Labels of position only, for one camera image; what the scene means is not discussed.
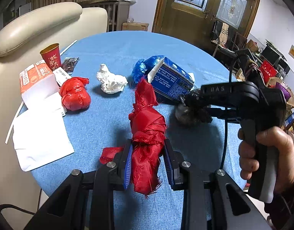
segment red paper cup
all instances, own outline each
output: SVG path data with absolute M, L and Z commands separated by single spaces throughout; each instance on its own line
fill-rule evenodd
M 54 43 L 39 53 L 52 71 L 62 66 L 59 43 Z

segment blue tablecloth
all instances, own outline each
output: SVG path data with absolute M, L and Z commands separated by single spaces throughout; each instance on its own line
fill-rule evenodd
M 87 77 L 86 86 L 91 96 L 90 107 L 82 112 L 68 112 L 64 123 L 75 152 L 60 160 L 32 171 L 40 187 L 47 195 L 62 183 L 76 168 L 83 173 L 97 169 L 102 148 L 121 146 L 131 138 L 128 114 L 134 103 L 133 84 L 129 82 L 123 92 L 105 94 L 100 89 L 96 73 L 105 63 L 112 73 L 131 80 L 133 65 L 140 58 L 165 55 L 187 72 L 193 72 L 196 86 L 228 81 L 228 70 L 209 54 L 181 40 L 143 31 L 118 31 L 97 34 L 75 43 L 62 56 L 79 57 L 73 77 Z M 200 169 L 215 171 L 220 166 L 224 143 L 224 121 L 214 118 L 211 124 L 200 124 L 191 129 L 180 127 L 173 106 L 160 104 L 155 108 L 166 120 L 166 136 L 175 150 L 183 153 L 186 160 Z M 224 169 L 240 187 L 238 164 L 237 124 L 228 126 L 228 149 Z M 171 190 L 165 172 L 163 158 L 158 172 L 162 181 L 157 192 L 145 199 L 134 193 L 133 187 L 126 192 L 115 192 L 114 213 L 116 229 L 180 229 L 183 191 Z

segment black fuzzy object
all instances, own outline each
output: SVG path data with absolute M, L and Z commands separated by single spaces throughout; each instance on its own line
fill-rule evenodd
M 206 108 L 210 105 L 200 100 L 200 89 L 194 89 L 189 94 L 180 96 L 176 106 L 176 119 L 184 126 L 195 126 L 198 123 L 211 123 L 212 117 Z

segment sleeve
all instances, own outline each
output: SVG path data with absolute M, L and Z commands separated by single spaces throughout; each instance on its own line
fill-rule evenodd
M 289 210 L 283 200 L 285 199 L 291 213 L 294 212 L 294 185 L 281 195 L 275 195 L 271 203 L 264 205 L 264 210 L 272 219 L 273 225 L 277 230 L 280 230 L 290 217 Z

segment computer monitor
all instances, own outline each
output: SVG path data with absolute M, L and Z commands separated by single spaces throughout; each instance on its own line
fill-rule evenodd
M 279 62 L 278 62 L 278 65 L 280 65 L 280 66 L 283 68 L 284 72 L 285 72 L 286 74 L 288 74 L 288 72 L 289 72 L 289 70 L 290 70 L 290 67 L 289 67 L 289 65 L 286 63 L 286 61 L 284 61 L 282 58 L 280 58 L 280 60 L 279 60 Z
M 263 52 L 261 53 L 261 55 L 267 59 L 267 61 L 269 63 L 271 63 L 272 65 L 274 65 L 276 63 L 276 61 L 278 60 L 278 58 L 280 58 L 280 54 L 278 54 L 277 52 L 275 52 L 272 48 L 270 48 L 269 46 L 267 46 Z

